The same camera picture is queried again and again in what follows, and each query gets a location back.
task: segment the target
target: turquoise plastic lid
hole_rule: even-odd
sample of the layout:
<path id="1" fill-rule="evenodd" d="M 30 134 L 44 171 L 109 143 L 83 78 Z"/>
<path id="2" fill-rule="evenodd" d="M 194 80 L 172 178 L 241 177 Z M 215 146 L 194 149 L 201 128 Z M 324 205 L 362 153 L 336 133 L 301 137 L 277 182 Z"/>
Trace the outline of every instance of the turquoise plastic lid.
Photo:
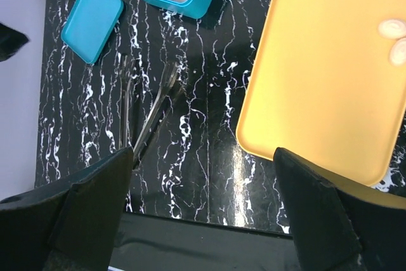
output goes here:
<path id="1" fill-rule="evenodd" d="M 121 0 L 76 0 L 62 41 L 86 63 L 95 63 L 123 8 Z"/>

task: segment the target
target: metal tongs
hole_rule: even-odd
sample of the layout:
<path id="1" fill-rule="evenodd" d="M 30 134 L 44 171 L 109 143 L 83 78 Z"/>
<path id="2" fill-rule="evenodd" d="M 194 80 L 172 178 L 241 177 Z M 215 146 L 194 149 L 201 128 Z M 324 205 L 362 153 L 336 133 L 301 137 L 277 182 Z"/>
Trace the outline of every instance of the metal tongs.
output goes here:
<path id="1" fill-rule="evenodd" d="M 128 76 L 123 76 L 121 79 L 121 147 L 124 146 L 124 142 L 128 139 L 129 135 L 129 98 L 130 98 L 130 89 L 132 86 L 132 78 Z M 137 138 L 137 141 L 133 147 L 134 159 L 133 167 L 135 167 L 140 160 L 140 152 L 144 146 L 144 143 L 148 140 L 148 135 L 150 134 L 150 128 L 157 118 L 160 108 L 168 96 L 170 90 L 173 88 L 176 79 L 178 77 L 178 64 L 176 63 L 167 63 L 165 64 L 164 70 L 162 71 L 162 77 L 160 79 L 158 95 L 152 105 L 151 111 L 145 120 L 144 126 L 142 127 L 141 133 Z"/>

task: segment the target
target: white oval object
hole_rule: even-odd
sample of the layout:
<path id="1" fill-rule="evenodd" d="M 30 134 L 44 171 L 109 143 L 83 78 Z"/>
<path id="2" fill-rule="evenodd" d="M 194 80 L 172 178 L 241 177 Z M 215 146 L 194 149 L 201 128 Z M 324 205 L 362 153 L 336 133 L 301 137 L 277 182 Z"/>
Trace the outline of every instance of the white oval object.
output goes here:
<path id="1" fill-rule="evenodd" d="M 392 47 L 389 61 L 394 66 L 401 66 L 406 63 L 406 38 L 399 39 Z"/>
<path id="2" fill-rule="evenodd" d="M 380 35 L 389 39 L 406 37 L 406 21 L 402 19 L 387 19 L 379 24 Z"/>

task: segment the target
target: orange cutting board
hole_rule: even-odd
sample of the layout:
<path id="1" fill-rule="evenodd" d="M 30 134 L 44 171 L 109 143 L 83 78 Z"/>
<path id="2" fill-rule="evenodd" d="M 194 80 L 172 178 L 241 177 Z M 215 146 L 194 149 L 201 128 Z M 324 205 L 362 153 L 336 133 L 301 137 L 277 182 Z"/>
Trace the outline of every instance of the orange cutting board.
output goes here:
<path id="1" fill-rule="evenodd" d="M 406 0 L 272 0 L 237 126 L 249 153 L 285 147 L 373 185 L 385 175 L 406 106 L 406 65 L 389 63 L 388 18 Z"/>

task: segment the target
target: marble countertop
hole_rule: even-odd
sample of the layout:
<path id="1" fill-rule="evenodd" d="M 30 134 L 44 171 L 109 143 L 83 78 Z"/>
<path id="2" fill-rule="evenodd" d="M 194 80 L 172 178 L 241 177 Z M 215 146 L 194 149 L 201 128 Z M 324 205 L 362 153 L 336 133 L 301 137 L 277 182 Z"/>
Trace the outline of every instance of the marble countertop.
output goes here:
<path id="1" fill-rule="evenodd" d="M 46 0 L 36 187 L 117 150 L 122 54 L 134 67 L 138 131 L 165 63 L 175 61 L 184 92 L 133 174 L 127 211 L 289 233 L 272 162 L 245 153 L 235 139 L 270 0 L 213 0 L 200 20 L 123 1 L 99 61 L 86 65 L 60 39 L 74 0 Z M 406 122 L 376 188 L 406 197 L 405 153 Z"/>

